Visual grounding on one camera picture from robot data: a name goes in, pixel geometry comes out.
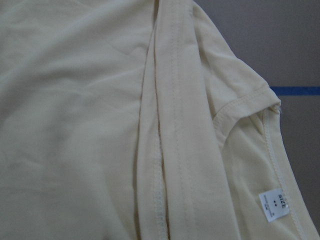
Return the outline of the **beige long sleeve shirt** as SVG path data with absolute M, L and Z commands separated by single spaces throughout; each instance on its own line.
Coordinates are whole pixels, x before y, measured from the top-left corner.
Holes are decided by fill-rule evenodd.
M 0 237 L 317 240 L 280 116 L 192 0 L 3 0 Z

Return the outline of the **brown paper table cover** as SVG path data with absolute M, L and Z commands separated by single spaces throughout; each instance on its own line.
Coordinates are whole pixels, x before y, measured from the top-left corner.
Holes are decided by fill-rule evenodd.
M 320 3 L 317 0 L 200 0 L 234 54 L 282 95 L 281 133 L 308 212 L 320 225 Z

